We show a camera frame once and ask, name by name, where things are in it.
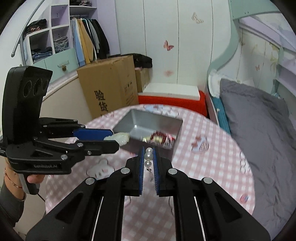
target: cardboard box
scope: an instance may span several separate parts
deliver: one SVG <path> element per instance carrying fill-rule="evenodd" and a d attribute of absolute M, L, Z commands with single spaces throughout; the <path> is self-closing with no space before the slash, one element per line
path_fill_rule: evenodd
<path fill-rule="evenodd" d="M 77 70 L 93 118 L 139 104 L 132 56 L 99 60 Z"/>
<path fill-rule="evenodd" d="M 136 79 L 138 93 L 142 93 L 150 82 L 149 69 L 136 68 Z"/>

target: clothes rack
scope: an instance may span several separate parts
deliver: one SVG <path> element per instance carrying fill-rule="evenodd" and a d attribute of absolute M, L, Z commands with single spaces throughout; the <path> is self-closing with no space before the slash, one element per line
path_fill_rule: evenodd
<path fill-rule="evenodd" d="M 70 19 L 72 18 L 89 18 L 89 15 L 88 14 L 70 15 Z"/>

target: round table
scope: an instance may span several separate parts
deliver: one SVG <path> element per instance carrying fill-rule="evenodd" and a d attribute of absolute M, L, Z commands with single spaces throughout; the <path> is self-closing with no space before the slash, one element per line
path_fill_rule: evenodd
<path fill-rule="evenodd" d="M 122 108 L 97 118 L 87 128 L 112 129 L 130 109 L 146 110 L 183 119 L 179 144 L 172 160 L 174 168 L 189 177 L 211 177 L 250 214 L 255 207 L 254 180 L 249 164 L 236 142 L 206 117 L 179 107 L 137 105 Z M 70 138 L 67 143 L 76 140 Z M 46 212 L 52 210 L 85 178 L 87 170 L 102 158 L 113 169 L 125 166 L 136 156 L 123 149 L 115 154 L 86 157 L 69 175 L 49 176 L 46 183 Z M 172 199 L 156 196 L 151 173 L 144 170 L 143 194 L 131 197 L 123 214 L 122 240 L 175 240 Z"/>

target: bed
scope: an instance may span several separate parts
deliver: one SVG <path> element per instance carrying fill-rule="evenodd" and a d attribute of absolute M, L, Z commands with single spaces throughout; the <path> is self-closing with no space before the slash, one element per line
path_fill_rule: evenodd
<path fill-rule="evenodd" d="M 239 38 L 235 26 L 238 19 L 262 12 L 276 12 L 274 5 L 270 3 L 258 1 L 263 7 L 256 10 L 248 9 L 246 4 L 244 13 L 238 13 L 234 9 L 235 4 L 238 6 L 238 1 L 229 2 L 231 40 L 225 52 L 209 67 L 205 95 L 210 119 L 232 136 L 251 166 L 256 198 L 253 217 L 268 230 L 271 240 L 287 241 L 296 239 L 296 131 L 292 124 L 295 121 L 291 122 L 285 101 L 288 99 L 287 94 L 282 94 L 279 98 L 276 92 L 278 84 L 274 85 L 272 93 L 266 93 L 251 84 L 236 83 L 225 76 L 220 76 L 219 96 L 214 94 L 217 87 L 213 90 L 215 88 L 211 86 L 215 71 L 221 69 L 236 51 Z M 288 1 L 273 3 L 296 32 L 293 8 L 288 6 Z M 283 85 L 285 71 L 279 71 L 276 76 Z M 296 85 L 291 79 L 295 80 L 296 77 L 290 75 L 290 72 L 285 77 L 290 82 L 285 86 L 295 97 L 293 87 Z"/>

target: metal tray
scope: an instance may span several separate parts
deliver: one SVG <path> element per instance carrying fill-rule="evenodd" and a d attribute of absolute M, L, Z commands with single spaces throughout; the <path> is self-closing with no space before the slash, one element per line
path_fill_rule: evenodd
<path fill-rule="evenodd" d="M 172 148 L 160 146 L 158 148 L 161 157 L 172 160 L 179 143 L 182 125 L 182 119 L 132 109 L 113 128 L 113 132 L 130 134 L 130 141 L 121 148 L 133 153 L 138 153 L 142 146 L 145 148 L 158 146 L 143 141 L 144 137 L 151 136 L 155 131 L 170 134 L 176 139 Z"/>

